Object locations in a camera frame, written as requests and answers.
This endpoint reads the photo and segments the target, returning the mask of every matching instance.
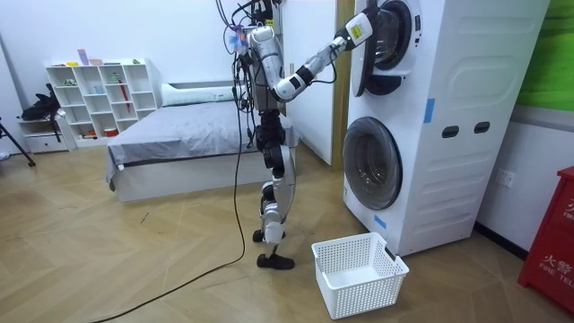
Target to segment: basket handle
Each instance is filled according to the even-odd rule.
[[[396,255],[391,252],[387,247],[385,247],[385,252],[395,261]]]

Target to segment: pillow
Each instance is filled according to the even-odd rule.
[[[162,107],[176,107],[233,100],[233,92],[230,86],[180,90],[163,83],[161,85],[161,99],[163,100]]]

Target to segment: wooden floor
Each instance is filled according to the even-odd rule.
[[[104,148],[0,162],[0,322],[88,322],[130,308],[241,252],[232,189],[121,204],[104,183]],[[262,270],[259,186],[239,188],[247,254],[115,322],[327,322],[310,245],[365,232],[342,199],[342,173],[305,147],[280,254],[297,266]],[[522,261],[489,240],[406,257],[396,305],[341,322],[570,322],[572,316],[515,282]]]

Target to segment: blue tape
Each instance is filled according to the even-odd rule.
[[[424,112],[424,123],[430,123],[432,120],[432,111],[434,110],[434,99],[427,100],[427,109]]]
[[[375,214],[375,222],[380,224],[380,226],[382,226],[383,229],[387,228],[387,224],[383,220],[381,220],[376,214]]]

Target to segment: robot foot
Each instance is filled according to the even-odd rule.
[[[265,234],[261,232],[261,230],[255,230],[253,232],[253,242],[261,242],[263,241]],[[282,239],[285,238],[285,231],[283,232]]]
[[[273,268],[277,270],[289,270],[295,267],[295,261],[291,258],[281,257],[273,254],[271,257],[266,258],[265,254],[259,255],[257,258],[257,266],[259,268]]]

